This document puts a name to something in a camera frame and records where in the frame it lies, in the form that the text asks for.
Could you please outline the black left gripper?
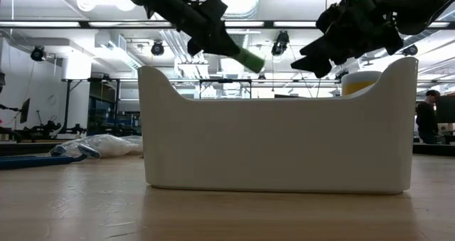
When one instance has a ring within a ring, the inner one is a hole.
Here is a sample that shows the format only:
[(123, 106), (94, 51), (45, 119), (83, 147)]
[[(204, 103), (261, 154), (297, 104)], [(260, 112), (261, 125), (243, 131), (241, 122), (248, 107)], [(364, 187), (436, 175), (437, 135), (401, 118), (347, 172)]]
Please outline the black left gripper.
[(189, 55), (199, 52), (232, 57), (240, 47), (229, 36), (221, 0), (152, 0), (152, 9), (178, 31), (194, 36), (187, 43)]

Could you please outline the white plastic bin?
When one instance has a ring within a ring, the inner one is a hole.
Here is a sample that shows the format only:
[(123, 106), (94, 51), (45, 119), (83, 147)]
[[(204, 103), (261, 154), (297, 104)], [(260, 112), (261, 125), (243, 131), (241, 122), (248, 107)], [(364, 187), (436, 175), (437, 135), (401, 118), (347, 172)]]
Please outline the white plastic bin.
[(140, 68), (145, 177), (157, 188), (397, 194), (410, 187), (416, 58), (322, 98), (192, 100)]

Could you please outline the blue disposable razor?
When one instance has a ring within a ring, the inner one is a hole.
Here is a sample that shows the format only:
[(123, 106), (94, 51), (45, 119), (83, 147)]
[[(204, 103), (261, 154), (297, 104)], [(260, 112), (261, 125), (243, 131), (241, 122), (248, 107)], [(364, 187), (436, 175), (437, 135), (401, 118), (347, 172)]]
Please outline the blue disposable razor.
[(23, 161), (27, 159), (47, 159), (65, 156), (65, 149), (60, 147), (29, 146), (25, 144), (8, 144), (0, 146), (0, 163)]
[(61, 145), (58, 145), (56, 147), (65, 149), (66, 150), (65, 156), (50, 157), (47, 159), (27, 159), (23, 161), (9, 161), (6, 163), (0, 163), (0, 170), (65, 165), (80, 162), (88, 158), (99, 159), (101, 157), (99, 151), (92, 149), (91, 147), (84, 144), (78, 144), (76, 147), (73, 147), (72, 149), (70, 149), (69, 147), (65, 148), (64, 146)]

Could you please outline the small green bottle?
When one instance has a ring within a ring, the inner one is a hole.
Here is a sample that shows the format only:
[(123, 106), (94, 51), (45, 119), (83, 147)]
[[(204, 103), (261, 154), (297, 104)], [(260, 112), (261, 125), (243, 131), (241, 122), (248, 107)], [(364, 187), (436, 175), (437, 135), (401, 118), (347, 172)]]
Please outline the small green bottle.
[(232, 56), (232, 58), (254, 73), (260, 73), (265, 64), (265, 60), (263, 58), (244, 48), (241, 48), (240, 52)]

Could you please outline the yellow wipes canister white lid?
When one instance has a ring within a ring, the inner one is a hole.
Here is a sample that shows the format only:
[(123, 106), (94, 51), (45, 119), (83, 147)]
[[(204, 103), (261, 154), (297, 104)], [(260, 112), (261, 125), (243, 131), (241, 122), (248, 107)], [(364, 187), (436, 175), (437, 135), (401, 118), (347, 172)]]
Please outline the yellow wipes canister white lid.
[(348, 73), (341, 78), (341, 95), (353, 94), (378, 81), (382, 75), (379, 71), (358, 71)]

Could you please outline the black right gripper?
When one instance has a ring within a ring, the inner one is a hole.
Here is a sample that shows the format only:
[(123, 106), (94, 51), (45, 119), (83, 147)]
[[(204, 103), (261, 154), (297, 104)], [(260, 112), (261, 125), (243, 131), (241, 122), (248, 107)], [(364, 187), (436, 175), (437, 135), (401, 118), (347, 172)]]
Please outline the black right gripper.
[(316, 27), (322, 37), (304, 46), (299, 53), (307, 56), (291, 67), (323, 78), (349, 58), (359, 58), (370, 51), (385, 49), (396, 53), (404, 42), (395, 26), (385, 0), (341, 0), (331, 4), (318, 18)]

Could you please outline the black background robot rig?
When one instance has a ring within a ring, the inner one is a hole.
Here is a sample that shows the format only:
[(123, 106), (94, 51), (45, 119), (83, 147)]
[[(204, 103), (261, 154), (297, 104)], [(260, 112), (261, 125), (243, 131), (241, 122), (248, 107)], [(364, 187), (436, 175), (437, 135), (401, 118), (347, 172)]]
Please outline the black background robot rig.
[(40, 111), (37, 110), (39, 125), (31, 128), (24, 127), (22, 130), (18, 130), (19, 135), (22, 139), (57, 139), (59, 134), (76, 134), (81, 135), (87, 132), (87, 129), (82, 127), (80, 124), (75, 124), (74, 127), (67, 128), (61, 123), (55, 123), (56, 116), (53, 115), (46, 124), (42, 122)]

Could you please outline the person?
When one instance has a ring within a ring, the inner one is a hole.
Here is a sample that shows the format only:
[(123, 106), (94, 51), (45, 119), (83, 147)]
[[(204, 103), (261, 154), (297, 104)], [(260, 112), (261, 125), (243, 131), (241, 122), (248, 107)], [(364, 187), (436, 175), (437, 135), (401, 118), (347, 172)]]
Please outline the person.
[(423, 102), (417, 105), (416, 124), (419, 138), (425, 144), (436, 144), (439, 132), (434, 106), (440, 97), (437, 90), (428, 90)]

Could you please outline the small black monitor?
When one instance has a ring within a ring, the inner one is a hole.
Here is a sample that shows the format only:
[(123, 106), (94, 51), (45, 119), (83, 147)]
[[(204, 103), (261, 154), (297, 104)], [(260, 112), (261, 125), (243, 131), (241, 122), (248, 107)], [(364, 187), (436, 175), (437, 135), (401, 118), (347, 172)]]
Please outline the small black monitor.
[(22, 104), (22, 107), (21, 107), (21, 109), (20, 109), (21, 116), (20, 116), (19, 122), (20, 122), (21, 124), (27, 122), (27, 120), (28, 120), (28, 112), (29, 112), (29, 107), (30, 107), (30, 101), (31, 101), (31, 99), (28, 98), (28, 99)]

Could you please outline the blue storage shelving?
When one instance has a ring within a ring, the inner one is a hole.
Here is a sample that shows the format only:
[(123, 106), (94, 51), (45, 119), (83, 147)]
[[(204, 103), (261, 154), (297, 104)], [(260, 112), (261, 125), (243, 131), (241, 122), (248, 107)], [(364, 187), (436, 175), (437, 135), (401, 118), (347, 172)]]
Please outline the blue storage shelving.
[(141, 136), (140, 112), (120, 109), (116, 83), (90, 83), (87, 135), (96, 134)]

